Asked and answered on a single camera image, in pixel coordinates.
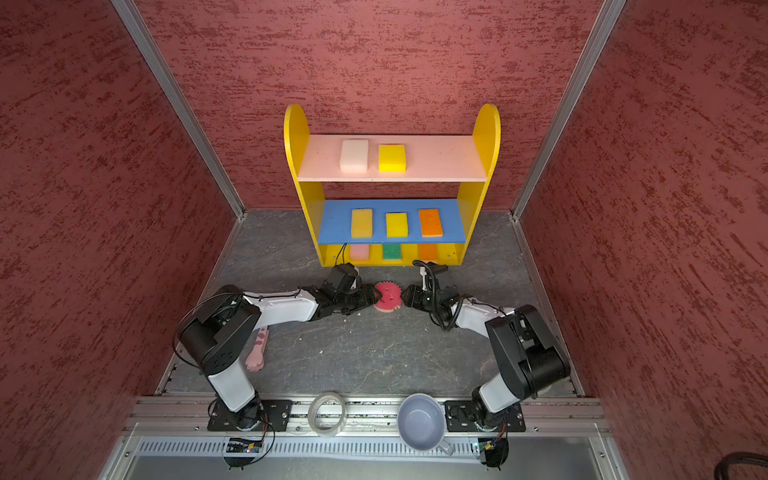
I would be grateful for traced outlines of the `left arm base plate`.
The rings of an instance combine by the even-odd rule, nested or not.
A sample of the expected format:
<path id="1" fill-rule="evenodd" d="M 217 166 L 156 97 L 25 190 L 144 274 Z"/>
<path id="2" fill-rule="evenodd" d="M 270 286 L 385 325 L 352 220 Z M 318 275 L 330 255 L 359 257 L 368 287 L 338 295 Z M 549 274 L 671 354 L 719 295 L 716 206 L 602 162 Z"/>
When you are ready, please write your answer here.
<path id="1" fill-rule="evenodd" d="M 256 397 L 242 409 L 231 411 L 223 400 L 216 398 L 209 404 L 207 430 L 256 432 L 272 428 L 276 432 L 284 432 L 292 405 L 293 402 L 290 400 L 262 400 Z"/>

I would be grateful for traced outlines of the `yellow shelf pink blue boards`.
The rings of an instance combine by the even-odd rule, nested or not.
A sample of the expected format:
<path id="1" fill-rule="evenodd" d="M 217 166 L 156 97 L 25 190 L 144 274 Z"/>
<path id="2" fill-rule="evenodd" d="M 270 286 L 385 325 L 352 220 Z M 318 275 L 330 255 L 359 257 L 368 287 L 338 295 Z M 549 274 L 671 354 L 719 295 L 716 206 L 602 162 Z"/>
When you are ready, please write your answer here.
<path id="1" fill-rule="evenodd" d="M 313 134 L 304 110 L 298 104 L 288 106 L 284 116 L 284 146 L 287 164 L 303 210 L 318 260 L 323 267 L 350 261 L 348 247 L 369 244 L 370 259 L 353 262 L 362 266 L 408 266 L 418 260 L 419 244 L 436 244 L 436 263 L 463 263 L 491 179 L 501 146 L 501 116 L 496 106 L 481 107 L 473 131 L 469 135 L 333 135 Z M 364 174 L 342 174 L 339 169 L 341 143 L 345 139 L 369 141 L 368 171 Z M 402 144 L 406 148 L 407 170 L 404 173 L 380 173 L 380 145 Z M 455 184 L 452 198 L 415 198 L 410 194 L 373 199 L 329 200 L 325 187 L 329 183 L 358 183 L 363 186 L 393 183 L 403 186 L 422 184 Z M 373 236 L 353 239 L 350 235 L 353 209 L 373 211 Z M 419 210 L 440 211 L 444 236 L 421 236 Z M 406 212 L 407 238 L 388 238 L 386 214 Z M 383 244 L 400 244 L 402 260 L 382 260 Z"/>

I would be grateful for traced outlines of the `beige white sponge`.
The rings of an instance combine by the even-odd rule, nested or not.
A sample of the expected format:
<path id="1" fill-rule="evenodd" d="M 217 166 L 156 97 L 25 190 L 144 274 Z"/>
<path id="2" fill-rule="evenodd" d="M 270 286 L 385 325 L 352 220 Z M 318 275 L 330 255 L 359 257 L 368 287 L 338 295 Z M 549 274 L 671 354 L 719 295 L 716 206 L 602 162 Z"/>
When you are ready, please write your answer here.
<path id="1" fill-rule="evenodd" d="M 342 174 L 364 174 L 368 171 L 369 141 L 345 139 L 341 143 L 339 169 Z"/>

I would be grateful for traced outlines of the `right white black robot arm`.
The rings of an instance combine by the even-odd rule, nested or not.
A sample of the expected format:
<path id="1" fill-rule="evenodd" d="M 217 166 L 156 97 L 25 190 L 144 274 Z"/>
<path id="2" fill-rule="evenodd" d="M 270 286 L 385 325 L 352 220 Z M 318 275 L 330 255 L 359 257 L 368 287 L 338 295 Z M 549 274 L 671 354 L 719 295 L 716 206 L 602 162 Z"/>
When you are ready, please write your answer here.
<path id="1" fill-rule="evenodd" d="M 536 307 L 503 308 L 462 295 L 446 265 L 413 265 L 422 284 L 404 290 L 402 303 L 427 313 L 444 332 L 469 330 L 490 342 L 498 374 L 472 392 L 469 418 L 477 427 L 496 430 L 515 405 L 570 376 L 567 355 Z"/>

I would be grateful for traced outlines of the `clear tape roll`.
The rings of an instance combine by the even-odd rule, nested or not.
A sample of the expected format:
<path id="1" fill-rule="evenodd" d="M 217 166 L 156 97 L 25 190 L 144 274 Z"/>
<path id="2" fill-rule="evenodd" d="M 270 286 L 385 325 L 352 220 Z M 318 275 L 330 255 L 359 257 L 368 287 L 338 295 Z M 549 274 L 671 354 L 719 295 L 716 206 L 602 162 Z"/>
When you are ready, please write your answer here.
<path id="1" fill-rule="evenodd" d="M 323 392 L 310 404 L 307 422 L 310 429 L 320 437 L 339 435 L 346 424 L 347 405 L 336 392 Z"/>

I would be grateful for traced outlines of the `lavender mug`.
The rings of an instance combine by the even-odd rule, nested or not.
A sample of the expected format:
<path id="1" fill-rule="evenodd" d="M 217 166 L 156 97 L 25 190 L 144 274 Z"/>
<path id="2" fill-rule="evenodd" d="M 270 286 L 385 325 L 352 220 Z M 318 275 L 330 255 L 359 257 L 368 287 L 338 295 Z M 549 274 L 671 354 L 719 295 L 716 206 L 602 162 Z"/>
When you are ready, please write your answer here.
<path id="1" fill-rule="evenodd" d="M 415 393 L 403 400 L 397 413 L 397 429 L 401 440 L 413 450 L 438 450 L 447 456 L 455 453 L 455 448 L 445 440 L 444 411 L 429 395 Z"/>

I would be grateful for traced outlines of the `small yellow square sponge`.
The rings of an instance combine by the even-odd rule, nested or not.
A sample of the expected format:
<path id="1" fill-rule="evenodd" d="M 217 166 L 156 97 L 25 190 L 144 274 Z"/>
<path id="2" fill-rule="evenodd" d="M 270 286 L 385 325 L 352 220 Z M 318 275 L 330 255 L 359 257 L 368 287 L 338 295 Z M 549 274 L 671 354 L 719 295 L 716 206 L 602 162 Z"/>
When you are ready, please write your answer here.
<path id="1" fill-rule="evenodd" d="M 409 235 L 408 214 L 395 212 L 386 214 L 386 235 L 388 238 L 407 238 Z"/>

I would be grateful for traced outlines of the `orange sponge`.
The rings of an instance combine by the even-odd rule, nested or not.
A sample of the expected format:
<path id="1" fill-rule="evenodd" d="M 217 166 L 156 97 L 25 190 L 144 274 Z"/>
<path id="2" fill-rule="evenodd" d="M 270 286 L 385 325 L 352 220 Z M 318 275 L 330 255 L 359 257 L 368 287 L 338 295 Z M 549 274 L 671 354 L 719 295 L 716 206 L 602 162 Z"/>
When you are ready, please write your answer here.
<path id="1" fill-rule="evenodd" d="M 444 236 L 438 209 L 420 209 L 419 222 L 423 238 L 442 238 Z"/>
<path id="2" fill-rule="evenodd" d="M 439 260 L 438 246 L 436 244 L 419 244 L 417 259 L 423 262 L 437 262 Z"/>

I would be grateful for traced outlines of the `long yellow sponge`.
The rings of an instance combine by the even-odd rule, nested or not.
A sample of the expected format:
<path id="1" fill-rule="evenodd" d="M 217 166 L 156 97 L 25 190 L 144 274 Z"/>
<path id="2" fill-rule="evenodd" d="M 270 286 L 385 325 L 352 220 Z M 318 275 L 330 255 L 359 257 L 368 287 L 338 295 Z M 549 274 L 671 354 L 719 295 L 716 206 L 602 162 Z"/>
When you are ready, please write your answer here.
<path id="1" fill-rule="evenodd" d="M 352 210 L 350 235 L 353 239 L 369 239 L 373 236 L 373 211 L 371 209 Z"/>

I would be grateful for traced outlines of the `round pink smiley sponge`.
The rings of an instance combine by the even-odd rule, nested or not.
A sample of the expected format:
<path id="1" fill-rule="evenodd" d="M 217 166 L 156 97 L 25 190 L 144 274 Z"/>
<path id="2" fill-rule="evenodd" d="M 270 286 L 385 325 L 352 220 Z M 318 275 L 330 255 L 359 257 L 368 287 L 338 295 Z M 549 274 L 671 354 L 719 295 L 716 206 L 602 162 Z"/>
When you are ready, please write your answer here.
<path id="1" fill-rule="evenodd" d="M 383 281 L 375 285 L 380 297 L 374 307 L 383 313 L 392 313 L 402 306 L 402 289 L 394 282 Z"/>

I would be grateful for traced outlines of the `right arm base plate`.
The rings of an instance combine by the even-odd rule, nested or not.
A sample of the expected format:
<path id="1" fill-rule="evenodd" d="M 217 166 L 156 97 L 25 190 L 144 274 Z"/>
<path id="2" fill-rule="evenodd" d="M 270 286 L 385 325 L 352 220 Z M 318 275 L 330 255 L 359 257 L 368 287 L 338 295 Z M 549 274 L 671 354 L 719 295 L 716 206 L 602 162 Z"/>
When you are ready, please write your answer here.
<path id="1" fill-rule="evenodd" d="M 496 413 L 480 408 L 474 400 L 448 400 L 444 402 L 446 428 L 449 432 L 509 433 L 526 431 L 520 403 Z"/>

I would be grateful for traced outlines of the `aluminium front rail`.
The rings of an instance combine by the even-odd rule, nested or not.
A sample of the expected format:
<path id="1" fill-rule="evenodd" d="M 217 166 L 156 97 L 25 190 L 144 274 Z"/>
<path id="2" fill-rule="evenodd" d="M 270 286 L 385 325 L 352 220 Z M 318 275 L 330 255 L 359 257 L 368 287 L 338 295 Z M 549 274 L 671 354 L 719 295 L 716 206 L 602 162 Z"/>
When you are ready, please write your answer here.
<path id="1" fill-rule="evenodd" d="M 292 396 L 278 399 L 293 402 L 287 428 L 280 435 L 313 436 L 307 422 L 307 412 L 313 398 Z M 401 396 L 345 399 L 347 419 L 342 436 L 397 433 L 397 413 Z M 441 398 L 444 405 L 451 399 Z M 213 398 L 208 395 L 164 395 L 140 397 L 123 427 L 125 434 L 141 432 L 147 435 L 224 435 L 234 432 L 207 430 L 208 408 Z M 528 437 L 611 437 L 613 431 L 604 415 L 601 401 L 594 398 L 539 398 L 521 403 L 526 431 L 509 433 Z M 485 432 L 449 432 L 451 436 Z"/>

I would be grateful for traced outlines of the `green sponge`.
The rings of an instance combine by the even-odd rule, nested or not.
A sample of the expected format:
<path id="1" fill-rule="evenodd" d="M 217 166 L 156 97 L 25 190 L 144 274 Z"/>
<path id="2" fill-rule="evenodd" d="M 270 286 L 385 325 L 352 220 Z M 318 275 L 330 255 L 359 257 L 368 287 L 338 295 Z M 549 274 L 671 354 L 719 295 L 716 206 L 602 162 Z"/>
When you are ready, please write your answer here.
<path id="1" fill-rule="evenodd" d="M 402 249 L 400 244 L 383 244 L 382 260 L 385 262 L 400 262 L 402 260 Z"/>

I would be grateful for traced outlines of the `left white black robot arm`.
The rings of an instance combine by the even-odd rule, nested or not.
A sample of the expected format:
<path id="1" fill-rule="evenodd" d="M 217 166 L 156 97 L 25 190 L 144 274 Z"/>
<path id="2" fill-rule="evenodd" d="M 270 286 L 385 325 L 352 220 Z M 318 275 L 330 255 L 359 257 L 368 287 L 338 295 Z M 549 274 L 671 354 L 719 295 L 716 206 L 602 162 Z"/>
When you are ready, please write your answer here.
<path id="1" fill-rule="evenodd" d="M 319 286 L 264 294 L 225 285 L 193 307 L 178 324 L 172 346 L 184 348 L 188 354 L 184 361 L 198 369 L 216 394 L 209 427 L 253 431 L 270 426 L 241 359 L 253 332 L 272 325 L 348 316 L 382 298 L 375 285 L 362 282 L 358 270 L 344 263 L 333 267 Z"/>

